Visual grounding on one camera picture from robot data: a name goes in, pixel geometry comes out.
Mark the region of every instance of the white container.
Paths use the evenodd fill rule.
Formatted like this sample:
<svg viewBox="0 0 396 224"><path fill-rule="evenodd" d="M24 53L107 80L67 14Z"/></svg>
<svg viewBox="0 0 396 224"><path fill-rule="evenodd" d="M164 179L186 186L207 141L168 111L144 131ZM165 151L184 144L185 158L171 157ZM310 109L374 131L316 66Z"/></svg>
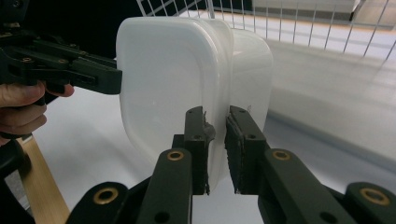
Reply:
<svg viewBox="0 0 396 224"><path fill-rule="evenodd" d="M185 113L193 107L202 105L216 130L209 146L211 189L227 165L224 136L230 104L254 108L255 120L263 126L271 90L271 72L265 68L272 66L272 55L253 33L232 30L220 20L132 18L120 26L117 62L123 72L122 122L152 169L159 154L172 146L174 134L184 133ZM240 91L250 89L251 82L260 88Z"/></svg>

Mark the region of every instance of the wire rack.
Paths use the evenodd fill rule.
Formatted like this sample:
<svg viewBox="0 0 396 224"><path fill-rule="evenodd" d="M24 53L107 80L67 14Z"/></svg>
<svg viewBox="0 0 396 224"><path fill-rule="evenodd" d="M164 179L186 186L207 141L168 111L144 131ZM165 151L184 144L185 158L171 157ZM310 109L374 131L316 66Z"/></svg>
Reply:
<svg viewBox="0 0 396 224"><path fill-rule="evenodd" d="M396 59L396 0L137 0L143 16L211 18L266 39Z"/></svg>

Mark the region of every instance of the hand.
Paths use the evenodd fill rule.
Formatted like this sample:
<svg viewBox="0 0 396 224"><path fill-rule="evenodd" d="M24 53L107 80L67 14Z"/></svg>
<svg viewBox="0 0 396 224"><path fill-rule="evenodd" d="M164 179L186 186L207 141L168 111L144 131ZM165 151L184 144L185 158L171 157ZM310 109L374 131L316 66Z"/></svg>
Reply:
<svg viewBox="0 0 396 224"><path fill-rule="evenodd" d="M47 121L44 112L46 105L33 105L44 96L45 83L38 82L35 86L20 84L0 85L0 132L11 134L28 134L44 125ZM71 85L64 86L62 93L49 91L58 96L70 96L74 92ZM9 139L0 137L0 146Z"/></svg>

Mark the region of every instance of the wire grid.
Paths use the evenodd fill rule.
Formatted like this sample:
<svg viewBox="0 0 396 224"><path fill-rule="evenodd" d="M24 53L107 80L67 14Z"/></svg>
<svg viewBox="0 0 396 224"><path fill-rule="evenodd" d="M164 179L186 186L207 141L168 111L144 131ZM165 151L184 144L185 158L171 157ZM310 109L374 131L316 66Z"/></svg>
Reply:
<svg viewBox="0 0 396 224"><path fill-rule="evenodd" d="M361 0L350 11L347 0L312 0L308 10L306 0L136 1L143 16L222 19L265 39L396 59L396 0Z"/></svg>

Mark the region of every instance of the plastic container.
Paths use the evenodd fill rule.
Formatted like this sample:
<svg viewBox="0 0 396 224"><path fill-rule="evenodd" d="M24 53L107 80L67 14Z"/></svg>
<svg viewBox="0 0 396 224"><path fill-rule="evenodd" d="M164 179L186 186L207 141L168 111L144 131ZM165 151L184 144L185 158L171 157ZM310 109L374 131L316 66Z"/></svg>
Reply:
<svg viewBox="0 0 396 224"><path fill-rule="evenodd" d="M271 66L272 56L265 42L220 20L132 18L120 26L117 61L123 71L120 106L125 132L152 168L159 154L172 146L174 134L184 133L186 111L203 106L206 121L216 130L208 163L213 189L225 174L225 119L230 104L254 108L260 125L265 120L268 100L246 98L271 89L270 72L264 67ZM252 81L260 88L248 94L238 90L249 88Z"/></svg>

